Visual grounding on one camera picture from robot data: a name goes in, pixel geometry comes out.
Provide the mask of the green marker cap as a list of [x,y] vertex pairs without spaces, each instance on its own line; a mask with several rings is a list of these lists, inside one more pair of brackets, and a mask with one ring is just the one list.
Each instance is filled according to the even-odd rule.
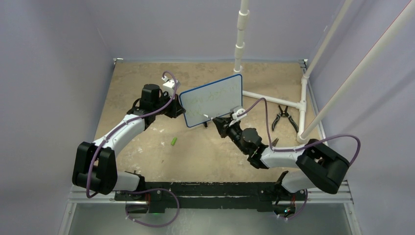
[[178,139],[177,137],[174,137],[174,138],[173,138],[173,140],[172,140],[172,142],[171,142],[171,145],[172,145],[172,146],[174,146],[174,145],[176,144],[177,139]]

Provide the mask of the blue framed whiteboard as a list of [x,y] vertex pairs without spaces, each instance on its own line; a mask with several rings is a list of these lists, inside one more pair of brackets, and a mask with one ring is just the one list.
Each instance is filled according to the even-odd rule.
[[209,121],[203,114],[221,117],[243,105],[243,77],[235,74],[192,88],[180,93],[179,101],[186,110],[184,120],[188,128],[203,124]]

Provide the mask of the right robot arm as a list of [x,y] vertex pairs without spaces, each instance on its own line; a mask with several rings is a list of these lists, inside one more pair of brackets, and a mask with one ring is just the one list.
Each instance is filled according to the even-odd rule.
[[255,128],[241,129],[230,117],[215,117],[212,121],[220,137],[228,137],[254,168],[296,168],[294,172],[284,173],[275,185],[280,199],[309,188],[336,194],[350,167],[346,158],[317,139],[291,149],[272,148],[262,143]]

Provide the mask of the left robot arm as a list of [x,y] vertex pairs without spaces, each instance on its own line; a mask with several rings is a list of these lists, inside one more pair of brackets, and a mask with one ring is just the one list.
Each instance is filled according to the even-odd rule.
[[79,144],[72,174],[72,183],[85,188],[87,197],[107,195],[112,191],[127,191],[133,200],[146,194],[145,178],[140,174],[117,170],[118,154],[137,135],[144,132],[158,115],[177,118],[185,113],[177,95],[177,85],[171,80],[162,87],[146,84],[141,97],[134,101],[122,121],[103,137]]

